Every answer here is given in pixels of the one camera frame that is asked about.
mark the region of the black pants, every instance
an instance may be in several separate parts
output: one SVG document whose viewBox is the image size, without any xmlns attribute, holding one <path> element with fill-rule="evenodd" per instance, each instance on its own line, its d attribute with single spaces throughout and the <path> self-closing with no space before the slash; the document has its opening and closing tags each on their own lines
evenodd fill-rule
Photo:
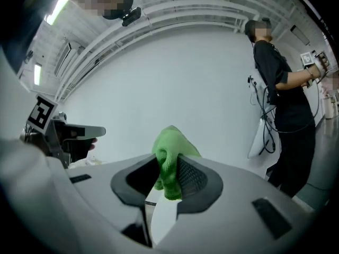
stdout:
<svg viewBox="0 0 339 254">
<path fill-rule="evenodd" d="M 315 127 L 308 126 L 296 133 L 279 133 L 279 137 L 281 154 L 269 182 L 275 187 L 281 185 L 280 191 L 293 197 L 309 176 L 316 144 Z"/>
</svg>

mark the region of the white wall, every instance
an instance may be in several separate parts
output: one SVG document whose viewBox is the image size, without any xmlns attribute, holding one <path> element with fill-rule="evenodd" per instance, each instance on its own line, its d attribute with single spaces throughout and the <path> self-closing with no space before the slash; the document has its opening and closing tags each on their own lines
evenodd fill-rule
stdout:
<svg viewBox="0 0 339 254">
<path fill-rule="evenodd" d="M 64 111 L 69 123 L 106 127 L 93 151 L 99 160 L 150 153 L 160 131 L 172 124 L 203 157 L 264 176 L 279 156 L 279 139 L 274 155 L 247 159 L 260 117 L 258 105 L 249 103 L 253 67 L 252 46 L 243 34 L 221 28 L 167 32 L 100 68 L 69 97 Z"/>
</svg>

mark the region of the air conditioner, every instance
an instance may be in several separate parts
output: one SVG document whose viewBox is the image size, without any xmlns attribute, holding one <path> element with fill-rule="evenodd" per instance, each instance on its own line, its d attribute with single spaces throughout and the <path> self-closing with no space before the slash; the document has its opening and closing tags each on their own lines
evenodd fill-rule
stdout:
<svg viewBox="0 0 339 254">
<path fill-rule="evenodd" d="M 59 60 L 54 70 L 55 76 L 62 77 L 83 50 L 84 48 L 75 41 L 66 42 L 58 54 Z"/>
</svg>

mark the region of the ceiling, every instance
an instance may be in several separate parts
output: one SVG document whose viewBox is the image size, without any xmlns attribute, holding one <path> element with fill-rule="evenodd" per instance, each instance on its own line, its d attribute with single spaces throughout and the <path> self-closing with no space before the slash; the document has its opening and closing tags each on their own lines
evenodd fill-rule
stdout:
<svg viewBox="0 0 339 254">
<path fill-rule="evenodd" d="M 23 66 L 22 81 L 33 91 L 64 101 L 106 60 L 145 37 L 201 25 L 222 26 L 242 33 L 248 20 L 262 17 L 270 18 L 277 40 L 288 41 L 299 52 L 327 51 L 321 30 L 299 0 L 134 0 L 133 6 L 142 8 L 142 16 L 124 28 L 120 20 L 90 15 L 69 1 L 53 25 L 42 22 L 31 44 L 34 56 Z M 303 45 L 290 32 L 293 25 L 310 40 L 310 46 Z M 60 53 L 69 41 L 78 42 L 84 51 L 60 79 L 54 72 Z M 94 61 L 99 61 L 96 68 L 84 76 L 84 69 Z M 35 63 L 42 65 L 39 86 L 34 84 Z"/>
</svg>

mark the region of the person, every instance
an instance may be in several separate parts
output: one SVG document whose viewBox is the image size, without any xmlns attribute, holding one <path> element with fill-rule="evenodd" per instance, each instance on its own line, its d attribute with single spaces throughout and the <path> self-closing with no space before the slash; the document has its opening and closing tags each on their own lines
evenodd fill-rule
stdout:
<svg viewBox="0 0 339 254">
<path fill-rule="evenodd" d="M 293 197 L 307 182 L 316 143 L 315 121 L 302 86 L 319 78 L 320 72 L 315 65 L 292 72 L 271 44 L 267 22 L 248 21 L 245 34 L 254 43 L 255 64 L 268 86 L 270 104 L 276 106 L 274 124 L 279 131 L 281 154 L 269 182 Z"/>
<path fill-rule="evenodd" d="M 132 7 L 133 0 L 70 0 L 83 10 L 105 19 L 122 18 Z M 15 0 L 11 10 L 5 10 L 7 20 L 0 37 L 8 62 L 18 73 L 29 46 L 44 17 L 52 13 L 58 0 Z"/>
</svg>

